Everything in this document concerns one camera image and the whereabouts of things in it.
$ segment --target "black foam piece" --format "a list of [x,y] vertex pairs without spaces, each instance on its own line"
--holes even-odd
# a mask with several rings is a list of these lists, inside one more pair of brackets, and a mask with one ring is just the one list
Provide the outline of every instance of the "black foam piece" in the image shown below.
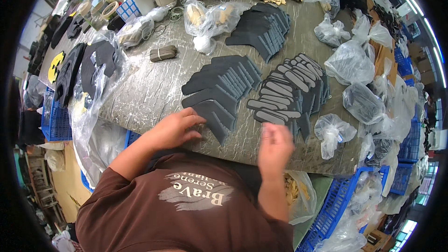
[[182,107],[192,107],[193,105],[208,99],[218,101],[228,112],[230,112],[230,114],[232,114],[233,117],[236,117],[238,101],[218,85],[215,85],[215,87],[206,88],[187,98],[184,98],[182,100]]
[[81,32],[81,25],[84,23],[84,18],[80,15],[77,16],[69,25],[67,29],[67,38],[76,38]]
[[81,65],[85,43],[76,45],[64,58],[62,67],[59,70],[55,85],[55,100],[59,100],[63,107],[67,107],[73,95],[73,87],[76,82],[76,75]]
[[64,36],[64,33],[69,28],[70,24],[72,23],[72,20],[73,17],[69,16],[59,24],[52,37],[51,42],[52,49],[56,48],[56,46],[59,44],[60,39],[62,38],[62,36]]

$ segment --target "blue plastic basket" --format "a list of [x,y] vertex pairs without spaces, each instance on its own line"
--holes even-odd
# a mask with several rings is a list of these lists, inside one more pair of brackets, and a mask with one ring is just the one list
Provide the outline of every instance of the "blue plastic basket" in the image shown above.
[[398,64],[397,70],[401,76],[412,74],[412,61],[409,57],[405,58],[400,48],[395,47],[395,62]]
[[[319,214],[296,252],[312,252],[320,241],[331,236],[352,198],[362,171],[373,171],[373,167],[360,167],[351,178],[333,179]],[[384,187],[389,174],[389,166],[381,167],[379,172]]]
[[82,182],[82,185],[84,185],[84,187],[87,188],[87,190],[89,190],[91,193],[93,193],[93,189],[90,188],[90,184],[87,181],[87,178],[82,171],[81,171],[81,182]]
[[[47,92],[54,91],[47,87]],[[47,117],[45,105],[42,107],[41,128],[48,141],[72,140],[72,128],[70,126],[69,110],[63,108],[60,101],[52,101],[50,117]]]
[[404,195],[411,177],[413,164],[398,164],[390,192]]
[[126,133],[126,140],[125,140],[125,147],[124,149],[128,148],[129,145],[131,145],[134,141],[137,140],[137,138],[141,137],[141,134],[138,134],[137,132],[132,132],[128,130]]
[[416,163],[418,161],[421,128],[421,123],[417,121],[411,122],[411,130],[400,144],[400,151],[397,155],[399,162]]

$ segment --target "gray table surface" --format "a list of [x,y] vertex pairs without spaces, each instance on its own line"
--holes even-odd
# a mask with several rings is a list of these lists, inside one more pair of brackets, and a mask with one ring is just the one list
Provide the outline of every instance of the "gray table surface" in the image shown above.
[[[203,1],[206,5],[220,3],[220,0]],[[251,4],[261,2],[260,0],[232,1]],[[323,67],[324,61],[332,55],[333,51],[331,47],[320,42],[314,34],[314,28],[323,20],[320,4],[298,3],[293,0],[286,0],[286,3],[281,8],[291,16],[291,29],[286,35],[283,48],[268,64],[251,46],[226,46],[224,41],[230,33],[214,37],[217,41],[216,50],[212,55],[206,56],[194,49],[193,36],[186,34],[183,18],[175,23],[170,22],[160,36],[154,38],[157,35],[153,35],[138,46],[126,50],[132,63],[130,73],[126,81],[122,82],[104,103],[99,116],[140,134],[150,130],[162,117],[182,109],[181,100],[185,98],[181,92],[182,85],[203,65],[209,64],[212,57],[247,55],[261,69],[262,79],[266,78],[269,71],[282,63],[284,59],[290,59],[298,53],[307,54]],[[344,22],[345,30],[349,31],[353,27],[350,16],[344,10],[339,12],[336,19]],[[47,78],[53,57],[62,50],[68,53],[78,42],[90,42],[94,33],[95,31],[91,28],[87,34],[81,33],[73,41],[69,41],[64,35],[54,50],[48,49],[39,79],[47,86],[53,87]],[[177,57],[156,63],[150,62],[150,49],[167,45],[178,47]],[[332,98],[322,106],[318,114],[311,116],[312,134],[307,144],[302,139],[297,143],[287,169],[333,175],[349,175],[354,171],[361,146],[361,140],[357,136],[350,142],[339,144],[332,159],[323,160],[320,153],[321,141],[314,135],[316,120],[319,116],[328,113],[334,113],[356,129],[358,128],[358,121],[342,106],[342,91],[346,86],[340,85],[333,77],[329,78],[329,83]],[[213,157],[256,165],[261,124],[254,120],[253,111],[246,109],[245,104],[249,98],[257,97],[258,92],[252,90],[247,98],[241,99],[236,129],[229,134],[224,146],[220,146],[207,127],[200,126],[198,130],[203,135],[203,141],[190,143],[185,147]]]

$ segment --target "black cut-out piece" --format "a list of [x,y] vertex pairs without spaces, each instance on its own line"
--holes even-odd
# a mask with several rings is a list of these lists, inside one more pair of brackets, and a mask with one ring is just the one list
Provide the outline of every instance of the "black cut-out piece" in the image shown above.
[[214,99],[219,102],[233,117],[237,115],[237,100],[218,85],[206,88],[182,100],[182,107],[187,108],[203,102],[207,99]]
[[67,107],[69,100],[73,95],[76,75],[78,74],[85,48],[85,43],[76,45],[70,53],[65,56],[64,62],[59,70],[55,85],[55,100],[60,100],[63,107]]
[[215,112],[216,116],[230,131],[233,130],[235,124],[235,117],[228,112],[218,101],[214,99],[206,100],[195,104],[192,106],[194,111],[198,113],[199,116],[203,117],[205,114],[210,114],[211,112]]
[[59,24],[59,26],[56,28],[51,42],[52,49],[56,48],[56,46],[59,44],[60,39],[64,36],[64,33],[69,28],[70,24],[72,23],[73,17],[67,17],[65,20]]

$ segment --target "fluorescent light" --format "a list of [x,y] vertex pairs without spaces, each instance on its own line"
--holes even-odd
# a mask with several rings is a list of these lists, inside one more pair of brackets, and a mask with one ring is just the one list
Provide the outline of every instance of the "fluorescent light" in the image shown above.
[[415,7],[418,9],[418,12],[422,15],[422,17],[424,16],[422,9],[420,8],[420,6],[417,4],[417,2],[415,2],[415,0],[411,0],[412,3],[414,3]]
[[417,10],[415,9],[414,5],[412,5],[410,0],[406,0],[406,2],[409,4],[409,6],[411,6],[412,11],[414,11],[415,14],[417,14]]
[[442,75],[442,80],[444,82],[444,88],[446,88],[447,87],[447,83],[445,81],[445,73],[444,73],[444,70],[442,68],[442,63],[440,62],[440,59],[439,59],[439,53],[437,53],[437,49],[435,47],[434,47],[434,55],[437,58],[437,63],[439,64],[439,70],[440,70],[440,74]]
[[435,37],[434,31],[432,30],[431,25],[429,24],[429,21],[427,18],[425,18],[426,26],[428,27],[429,31],[431,32],[432,38],[434,39],[435,45],[437,46],[437,49],[440,53],[440,58],[442,59],[442,63],[445,63],[444,61],[444,55],[442,54],[442,51],[440,50],[439,42],[437,41],[437,38]]

